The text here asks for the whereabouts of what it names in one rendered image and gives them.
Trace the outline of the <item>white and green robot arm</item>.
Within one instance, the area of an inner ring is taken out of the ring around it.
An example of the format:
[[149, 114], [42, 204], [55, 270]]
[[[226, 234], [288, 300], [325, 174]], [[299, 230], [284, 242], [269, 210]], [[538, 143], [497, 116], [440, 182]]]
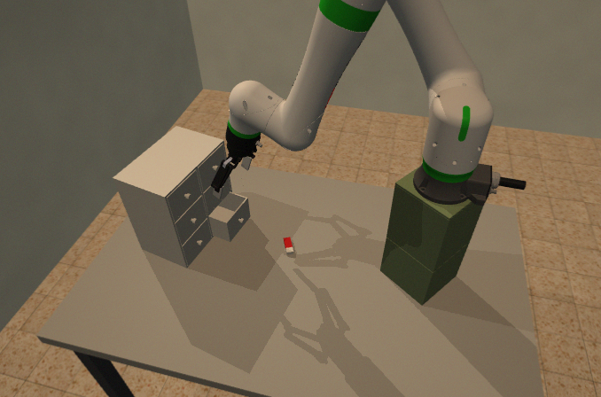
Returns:
[[469, 199], [484, 206], [498, 185], [524, 190], [526, 181], [500, 177], [492, 166], [479, 164], [494, 109], [480, 70], [440, 0], [320, 0], [288, 98], [282, 99], [256, 81], [241, 82], [231, 91], [228, 144], [250, 151], [256, 145], [262, 147], [263, 133], [286, 150], [308, 148], [340, 77], [386, 1], [408, 39], [428, 90], [429, 125], [423, 163], [413, 178], [416, 191], [442, 205]]

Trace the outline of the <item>grey drawer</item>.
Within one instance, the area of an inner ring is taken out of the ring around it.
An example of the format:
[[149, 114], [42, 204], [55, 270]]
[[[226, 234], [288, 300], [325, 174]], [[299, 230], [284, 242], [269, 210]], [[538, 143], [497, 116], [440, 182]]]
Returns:
[[197, 171], [194, 170], [168, 196], [168, 204], [174, 221], [201, 194]]
[[206, 202], [206, 206], [207, 206], [207, 213], [208, 214], [210, 214], [210, 212], [218, 205], [218, 203], [230, 191], [229, 177], [226, 180], [225, 184], [223, 185], [222, 197], [220, 199], [213, 195], [213, 191], [214, 191], [214, 188], [210, 185], [207, 188], [207, 190], [203, 193], [204, 194], [204, 198], [205, 198], [205, 202]]
[[188, 238], [188, 240], [182, 245], [183, 253], [187, 262], [187, 265], [196, 257], [200, 250], [210, 240], [211, 233], [208, 225], [207, 218], [202, 224], [195, 230], [195, 232]]
[[199, 178], [203, 191], [214, 180], [222, 160], [225, 160], [223, 144], [221, 144], [208, 158], [206, 158], [198, 166]]
[[248, 198], [230, 192], [208, 217], [213, 236], [230, 242], [250, 218]]
[[175, 222], [181, 244], [207, 217], [202, 196]]

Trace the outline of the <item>small beige chest of drawers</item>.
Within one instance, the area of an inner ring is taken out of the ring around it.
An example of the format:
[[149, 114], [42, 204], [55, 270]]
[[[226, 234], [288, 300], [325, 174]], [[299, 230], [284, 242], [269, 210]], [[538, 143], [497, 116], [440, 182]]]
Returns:
[[[175, 222], [200, 196], [207, 214], [210, 240], [213, 238], [203, 194], [207, 189], [202, 190], [198, 166], [221, 144], [226, 160], [224, 140], [175, 126], [113, 177], [143, 250], [188, 268], [191, 263], [187, 265], [182, 245], [195, 230], [181, 244]], [[201, 194], [174, 221], [167, 196], [194, 170], [197, 171]]]

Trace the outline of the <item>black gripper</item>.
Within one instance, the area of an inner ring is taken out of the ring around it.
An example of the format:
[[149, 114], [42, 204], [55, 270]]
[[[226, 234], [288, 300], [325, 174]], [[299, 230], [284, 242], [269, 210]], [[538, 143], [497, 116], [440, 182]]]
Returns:
[[[238, 163], [242, 160], [241, 167], [248, 170], [250, 168], [250, 164], [252, 159], [254, 159], [254, 152], [257, 152], [257, 148], [253, 148], [250, 151], [240, 151], [231, 147], [227, 142], [227, 149], [229, 151], [228, 158], [226, 160], [222, 160], [221, 165], [215, 175], [214, 180], [211, 183], [211, 186], [214, 188], [213, 195], [217, 198], [222, 197], [223, 185], [228, 179], [231, 171], [235, 169]], [[235, 164], [231, 165], [231, 162]]]

